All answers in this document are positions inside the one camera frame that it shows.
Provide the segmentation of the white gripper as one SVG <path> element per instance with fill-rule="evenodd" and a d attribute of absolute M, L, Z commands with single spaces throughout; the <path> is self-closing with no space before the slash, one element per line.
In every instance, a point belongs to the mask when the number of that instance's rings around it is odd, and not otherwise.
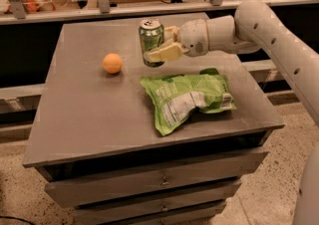
<path fill-rule="evenodd" d="M 183 55 L 183 52 L 189 57 L 199 57 L 208 53 L 208 33 L 205 20 L 191 20 L 180 28 L 177 26 L 165 27 L 164 43 L 158 48 L 144 52 L 144 58 L 150 63 L 175 61 Z"/>

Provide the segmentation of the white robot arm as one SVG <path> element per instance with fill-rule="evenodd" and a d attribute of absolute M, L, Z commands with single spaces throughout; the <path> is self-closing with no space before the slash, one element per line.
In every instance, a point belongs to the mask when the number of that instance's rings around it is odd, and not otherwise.
<path fill-rule="evenodd" d="M 268 5 L 247 0 L 235 14 L 197 19 L 164 30 L 163 43 L 144 53 L 147 61 L 166 62 L 204 56 L 210 51 L 248 54 L 263 50 L 298 100 L 319 125 L 319 54 L 290 32 Z M 319 225 L 319 145 L 303 170 L 292 225 Z"/>

